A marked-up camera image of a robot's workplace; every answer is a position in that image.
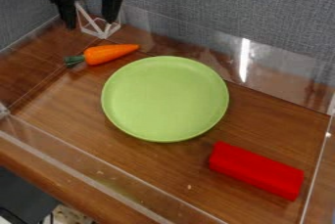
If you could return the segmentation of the orange toy carrot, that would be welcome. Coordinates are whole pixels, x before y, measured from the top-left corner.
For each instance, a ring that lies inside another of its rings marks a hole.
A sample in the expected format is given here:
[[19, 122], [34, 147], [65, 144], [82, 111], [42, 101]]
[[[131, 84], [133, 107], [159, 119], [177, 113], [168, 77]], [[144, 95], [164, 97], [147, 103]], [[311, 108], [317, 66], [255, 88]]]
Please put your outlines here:
[[89, 47], [81, 55], [66, 57], [65, 64], [68, 67], [73, 67], [80, 63], [88, 63], [90, 66], [97, 66], [132, 54], [139, 49], [139, 44]]

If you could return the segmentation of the clear acrylic enclosure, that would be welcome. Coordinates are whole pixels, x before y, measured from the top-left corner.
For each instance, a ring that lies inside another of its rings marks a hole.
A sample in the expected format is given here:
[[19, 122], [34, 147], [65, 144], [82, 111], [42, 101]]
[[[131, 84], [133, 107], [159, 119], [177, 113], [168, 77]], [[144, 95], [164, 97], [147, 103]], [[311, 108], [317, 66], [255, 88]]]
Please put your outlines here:
[[0, 51], [0, 165], [100, 224], [335, 224], [335, 60], [137, 7]]

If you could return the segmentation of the light green round plate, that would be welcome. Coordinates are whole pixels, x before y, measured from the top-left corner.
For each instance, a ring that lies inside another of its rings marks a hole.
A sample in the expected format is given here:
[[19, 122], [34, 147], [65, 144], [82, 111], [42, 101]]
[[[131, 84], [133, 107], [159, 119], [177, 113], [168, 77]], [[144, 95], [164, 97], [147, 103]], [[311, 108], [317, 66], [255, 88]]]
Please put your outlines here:
[[112, 74], [101, 106], [125, 133], [172, 143], [192, 139], [219, 123], [230, 106], [230, 90], [206, 64], [159, 56], [132, 62]]

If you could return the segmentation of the clear acrylic corner bracket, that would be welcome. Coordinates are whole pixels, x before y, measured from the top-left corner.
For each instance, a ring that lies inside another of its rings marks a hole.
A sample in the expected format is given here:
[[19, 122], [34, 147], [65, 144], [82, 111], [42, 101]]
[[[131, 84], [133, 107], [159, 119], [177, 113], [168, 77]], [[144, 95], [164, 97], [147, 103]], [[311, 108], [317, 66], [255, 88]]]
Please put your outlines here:
[[92, 16], [81, 2], [76, 3], [76, 7], [82, 33], [86, 33], [100, 39], [108, 39], [121, 29], [121, 19], [109, 23], [106, 19]]

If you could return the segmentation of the red rectangular block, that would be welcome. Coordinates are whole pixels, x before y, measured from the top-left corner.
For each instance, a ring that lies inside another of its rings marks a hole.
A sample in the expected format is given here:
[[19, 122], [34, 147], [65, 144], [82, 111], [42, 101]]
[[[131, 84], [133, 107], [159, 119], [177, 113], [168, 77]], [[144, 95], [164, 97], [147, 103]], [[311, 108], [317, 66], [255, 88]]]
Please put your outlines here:
[[214, 145], [210, 168], [259, 189], [294, 201], [305, 184], [305, 172], [226, 142]]

